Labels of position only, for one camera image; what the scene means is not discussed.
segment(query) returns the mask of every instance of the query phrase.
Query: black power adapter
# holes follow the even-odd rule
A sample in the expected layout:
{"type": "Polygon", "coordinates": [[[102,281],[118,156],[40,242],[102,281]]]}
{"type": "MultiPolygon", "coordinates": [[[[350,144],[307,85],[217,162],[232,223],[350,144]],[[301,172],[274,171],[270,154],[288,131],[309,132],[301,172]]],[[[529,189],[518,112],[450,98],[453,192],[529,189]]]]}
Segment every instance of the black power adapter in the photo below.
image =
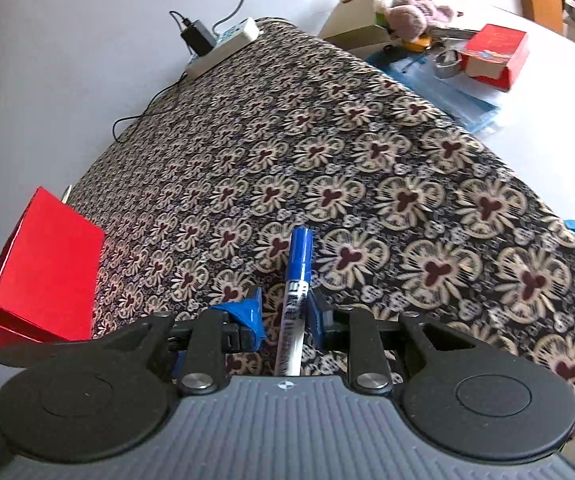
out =
{"type": "Polygon", "coordinates": [[[181,20],[185,28],[180,36],[198,56],[205,56],[214,49],[216,38],[205,28],[201,20],[192,23],[184,16],[181,16],[181,20]]]}

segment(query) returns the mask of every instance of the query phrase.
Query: white table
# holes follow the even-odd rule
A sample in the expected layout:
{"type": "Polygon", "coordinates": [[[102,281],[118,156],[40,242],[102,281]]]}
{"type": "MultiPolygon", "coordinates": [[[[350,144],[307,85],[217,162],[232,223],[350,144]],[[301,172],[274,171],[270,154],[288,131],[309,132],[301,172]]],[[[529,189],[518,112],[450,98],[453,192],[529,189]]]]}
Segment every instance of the white table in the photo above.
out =
{"type": "Polygon", "coordinates": [[[575,220],[575,43],[481,0],[448,1],[465,13],[461,27],[528,33],[530,55],[503,96],[503,127],[481,140],[558,216],[575,220]]]}

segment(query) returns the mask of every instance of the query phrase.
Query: red cardboard box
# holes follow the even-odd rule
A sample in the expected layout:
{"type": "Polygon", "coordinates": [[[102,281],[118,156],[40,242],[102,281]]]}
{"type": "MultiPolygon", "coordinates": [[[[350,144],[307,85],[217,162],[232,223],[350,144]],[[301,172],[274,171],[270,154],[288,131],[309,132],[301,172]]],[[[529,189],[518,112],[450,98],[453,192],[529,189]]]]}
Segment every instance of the red cardboard box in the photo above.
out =
{"type": "Polygon", "coordinates": [[[91,338],[105,234],[42,187],[0,254],[0,346],[91,338]]]}
{"type": "Polygon", "coordinates": [[[507,91],[529,55],[527,33],[485,25],[461,50],[463,71],[474,79],[507,91]]]}

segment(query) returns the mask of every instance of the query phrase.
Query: floral pattern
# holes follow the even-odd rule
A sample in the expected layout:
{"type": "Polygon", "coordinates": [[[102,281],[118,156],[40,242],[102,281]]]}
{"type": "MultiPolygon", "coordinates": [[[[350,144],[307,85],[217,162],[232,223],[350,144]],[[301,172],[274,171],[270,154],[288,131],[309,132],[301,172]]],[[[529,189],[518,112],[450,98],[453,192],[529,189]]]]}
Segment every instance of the floral pattern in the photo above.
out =
{"type": "MultiPolygon", "coordinates": [[[[575,387],[575,238],[555,213],[405,86],[288,24],[261,28],[158,99],[151,112],[173,111],[130,126],[72,190],[106,232],[94,336],[258,285],[269,337],[226,363],[272,373],[289,235],[308,225],[312,286],[332,304],[423,312],[575,387]]],[[[345,374],[344,354],[308,342],[302,374],[345,374]]]]}

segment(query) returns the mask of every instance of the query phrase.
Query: power strip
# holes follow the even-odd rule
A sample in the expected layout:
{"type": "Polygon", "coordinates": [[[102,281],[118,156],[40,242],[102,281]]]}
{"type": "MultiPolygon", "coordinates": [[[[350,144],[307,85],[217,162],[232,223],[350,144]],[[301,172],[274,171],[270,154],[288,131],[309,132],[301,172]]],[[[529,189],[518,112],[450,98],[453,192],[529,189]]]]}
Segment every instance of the power strip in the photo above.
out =
{"type": "Polygon", "coordinates": [[[258,38],[260,30],[252,18],[240,22],[222,33],[216,40],[213,50],[198,57],[194,54],[185,68],[190,79],[198,79],[205,72],[209,72],[221,61],[225,61],[232,54],[248,46],[258,38]]]}

